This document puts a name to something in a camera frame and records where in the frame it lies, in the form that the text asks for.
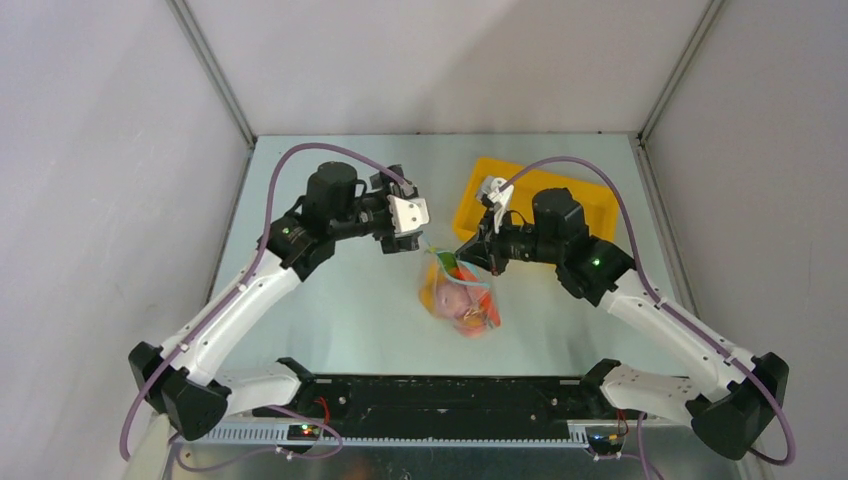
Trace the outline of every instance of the yellow plastic container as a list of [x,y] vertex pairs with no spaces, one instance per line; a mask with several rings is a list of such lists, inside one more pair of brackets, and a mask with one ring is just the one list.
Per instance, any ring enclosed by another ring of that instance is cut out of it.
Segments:
[[[485,208],[475,195],[483,180],[489,176],[503,177],[509,180],[523,168],[503,160],[481,157],[477,160],[471,178],[465,186],[462,201],[453,217],[453,231],[464,243],[477,231],[477,223],[483,217]],[[583,205],[589,232],[607,241],[615,240],[615,222],[618,220],[618,203],[608,187],[563,177],[542,170],[533,170],[515,182],[509,208],[516,210],[533,222],[533,195],[546,188],[567,188],[575,200]]]

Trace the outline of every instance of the wall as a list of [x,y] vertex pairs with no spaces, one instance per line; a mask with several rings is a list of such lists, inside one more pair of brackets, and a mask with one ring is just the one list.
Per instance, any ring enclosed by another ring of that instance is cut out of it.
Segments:
[[190,2],[258,134],[635,131],[707,0]]
[[848,471],[846,92],[848,3],[729,2],[648,143],[705,320],[789,362],[778,479]]
[[246,149],[165,2],[4,2],[0,45],[0,477],[119,478],[126,355],[202,305]]

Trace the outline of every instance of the yellow tray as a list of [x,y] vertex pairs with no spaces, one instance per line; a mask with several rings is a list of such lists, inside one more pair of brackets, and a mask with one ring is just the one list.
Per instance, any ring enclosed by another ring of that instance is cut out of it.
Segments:
[[[453,231],[462,242],[467,242],[477,231],[477,224],[483,217],[485,208],[475,195],[480,184],[487,176],[503,177],[507,180],[519,172],[522,165],[481,157],[477,160],[471,178],[465,186],[462,201],[453,217]],[[607,241],[615,240],[615,222],[618,220],[618,203],[612,190],[592,183],[563,177],[550,172],[533,170],[515,182],[509,208],[516,210],[533,222],[533,195],[546,188],[567,188],[575,200],[583,205],[589,232]]]

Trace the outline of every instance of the white panel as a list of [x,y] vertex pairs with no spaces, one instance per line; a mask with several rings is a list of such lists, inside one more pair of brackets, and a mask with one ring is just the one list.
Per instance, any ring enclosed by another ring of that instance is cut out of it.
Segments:
[[703,319],[789,362],[778,479],[848,471],[846,32],[844,0],[730,2],[650,142]]
[[259,134],[636,130],[706,3],[191,2]]
[[202,305],[245,147],[165,2],[0,11],[0,476],[120,478],[127,354]]

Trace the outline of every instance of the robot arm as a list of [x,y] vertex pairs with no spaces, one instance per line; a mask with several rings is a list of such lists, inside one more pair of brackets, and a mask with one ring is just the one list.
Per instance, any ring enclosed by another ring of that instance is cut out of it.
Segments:
[[[403,174],[399,166],[389,168]],[[383,173],[372,177],[371,184],[374,191],[363,189],[357,196],[357,186],[365,185],[353,167],[337,162],[321,165],[309,178],[306,195],[271,224],[266,250],[250,279],[243,278],[245,267],[161,346],[141,342],[132,350],[129,360],[139,388],[164,359],[180,350],[146,400],[159,413],[167,414],[186,440],[202,437],[225,416],[292,400],[300,387],[295,364],[278,362],[238,371],[220,371],[220,367],[273,304],[333,255],[336,242],[373,235],[383,253],[418,248],[420,228],[429,221],[424,199],[416,189],[402,188]],[[234,289],[236,296],[199,334],[189,336]]]
[[[560,284],[630,324],[666,348],[688,377],[641,372],[605,359],[581,382],[615,408],[644,411],[690,425],[719,454],[740,459],[774,417],[774,411],[736,366],[736,359],[760,379],[778,403],[789,368],[773,353],[755,357],[720,336],[694,315],[655,290],[649,294],[635,261],[614,244],[589,234],[583,208],[568,189],[548,189],[533,198],[535,224],[512,225],[508,211],[511,186],[487,178],[478,198],[487,211],[477,233],[457,256],[499,275],[509,260],[556,266]],[[726,348],[725,358],[703,338],[669,314],[680,312],[708,337]]]

